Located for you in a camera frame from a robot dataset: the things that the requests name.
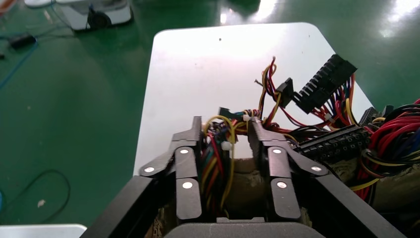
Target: small black adapter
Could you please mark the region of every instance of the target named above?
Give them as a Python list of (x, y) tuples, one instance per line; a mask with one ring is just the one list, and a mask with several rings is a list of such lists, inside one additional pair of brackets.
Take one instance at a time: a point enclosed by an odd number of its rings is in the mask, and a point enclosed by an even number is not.
[(35, 37), (29, 33), (23, 33), (17, 36), (12, 36), (9, 37), (7, 39), (7, 41), (9, 42), (10, 46), (12, 48), (14, 48), (15, 50), (27, 46), (27, 45), (31, 45), (33, 43), (35, 43), (37, 40), (35, 39)]

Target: blue cable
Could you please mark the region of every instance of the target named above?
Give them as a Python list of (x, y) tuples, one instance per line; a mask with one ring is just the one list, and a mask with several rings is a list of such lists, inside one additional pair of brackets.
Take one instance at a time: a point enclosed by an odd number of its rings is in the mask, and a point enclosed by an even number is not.
[(394, 153), (393, 158), (398, 158), (400, 155), (401, 156), (405, 156), (406, 154), (410, 154), (409, 153), (403, 153), (402, 152), (414, 141), (414, 144), (412, 145), (410, 150), (413, 150), (413, 148), (416, 148), (417, 146), (415, 146), (415, 143), (417, 140), (419, 140), (419, 135), (420, 135), (420, 129), (418, 129), (413, 135), (411, 135), (399, 148), (398, 150)]
[(409, 155), (409, 154), (411, 154), (411, 153), (413, 153), (415, 150), (417, 150), (417, 147), (419, 146), (419, 144), (420, 144), (420, 129), (418, 129), (417, 131), (416, 131), (416, 134), (417, 134), (417, 136), (416, 136), (416, 138), (414, 139), (414, 143), (412, 144), (412, 146), (411, 146), (411, 148), (410, 148), (410, 150), (407, 152), (407, 154)]
[(3, 86), (6, 85), (6, 83), (13, 77), (16, 71), (23, 65), (23, 63), (29, 58), (29, 56), (32, 55), (32, 53), (35, 51), (37, 46), (38, 46), (38, 41), (35, 42), (35, 44), (32, 46), (29, 52), (17, 63), (17, 65), (9, 72), (9, 74), (6, 75), (6, 77), (0, 82), (0, 89), (2, 89)]

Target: green epoxy floor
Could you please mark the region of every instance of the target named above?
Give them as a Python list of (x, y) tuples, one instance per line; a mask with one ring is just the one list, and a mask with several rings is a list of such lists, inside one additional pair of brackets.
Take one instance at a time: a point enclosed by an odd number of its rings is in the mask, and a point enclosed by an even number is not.
[[(0, 90), (0, 189), (10, 202), (36, 175), (57, 169), (68, 177), (71, 197), (48, 222), (90, 225), (132, 175), (153, 37), (165, 29), (309, 22), (359, 68), (356, 80), (377, 108), (411, 103), (420, 86), (419, 4), (132, 0), (130, 24), (75, 38), (40, 39)], [(58, 22), (50, 8), (28, 9), (20, 1), (0, 19), (0, 34), (36, 34)], [(25, 54), (3, 52), (0, 79)], [(0, 214), (0, 223), (39, 223), (65, 196), (63, 179), (47, 175)], [(38, 208), (42, 199), (46, 204)]]

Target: black connector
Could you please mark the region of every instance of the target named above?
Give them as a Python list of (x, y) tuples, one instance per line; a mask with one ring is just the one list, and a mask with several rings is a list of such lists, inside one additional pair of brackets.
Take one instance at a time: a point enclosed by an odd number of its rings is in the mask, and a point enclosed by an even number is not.
[(369, 143), (366, 130), (350, 125), (300, 143), (294, 150), (313, 160), (335, 163), (358, 156)]
[(236, 119), (237, 121), (243, 121), (243, 118), (242, 118), (241, 115), (231, 113), (229, 111), (229, 109), (227, 109), (227, 108), (220, 107), (219, 108), (219, 115), (224, 116), (225, 118)]
[(394, 106), (393, 105), (386, 105), (383, 108), (381, 117), (383, 117), (383, 118), (387, 117), (393, 110), (394, 110)]
[(332, 55), (313, 78), (297, 93), (293, 101), (305, 113), (322, 107), (330, 96), (343, 85), (357, 68), (338, 55)]
[(286, 81), (276, 89), (277, 92), (281, 93), (280, 96), (280, 106), (285, 108), (287, 104), (290, 103), (293, 97), (293, 80), (291, 78), (286, 79)]
[(16, 50), (21, 47), (31, 45), (35, 43), (37, 40), (35, 39), (33, 35), (29, 33), (23, 33), (17, 36), (9, 37), (7, 41), (9, 42), (10, 46)]
[(363, 116), (359, 122), (359, 126), (360, 127), (367, 126), (369, 123), (372, 123), (373, 119), (379, 116), (380, 116), (379, 112), (374, 107), (370, 107), (366, 109), (365, 113), (363, 113)]

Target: white tabletop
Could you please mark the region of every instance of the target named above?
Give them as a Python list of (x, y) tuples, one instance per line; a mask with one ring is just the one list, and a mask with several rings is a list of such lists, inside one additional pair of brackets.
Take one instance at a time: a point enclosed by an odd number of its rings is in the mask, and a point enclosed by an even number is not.
[[(273, 56), (278, 67), (274, 85), (291, 77), (294, 90), (300, 91), (333, 54), (321, 32), (308, 23), (159, 32), (153, 41), (133, 174), (138, 175), (141, 166), (167, 150), (174, 133), (190, 129), (193, 116), (202, 116), (205, 122), (217, 115), (219, 107), (231, 112), (257, 109), (262, 88), (254, 80), (261, 80)], [(353, 105), (357, 119), (371, 107), (357, 84)], [(264, 116), (273, 106), (272, 98), (266, 96)], [(286, 111), (306, 124), (321, 122), (294, 102)], [(273, 121), (283, 128), (296, 128), (280, 110)], [(251, 155), (248, 142), (239, 139), (235, 157), (247, 158)]]

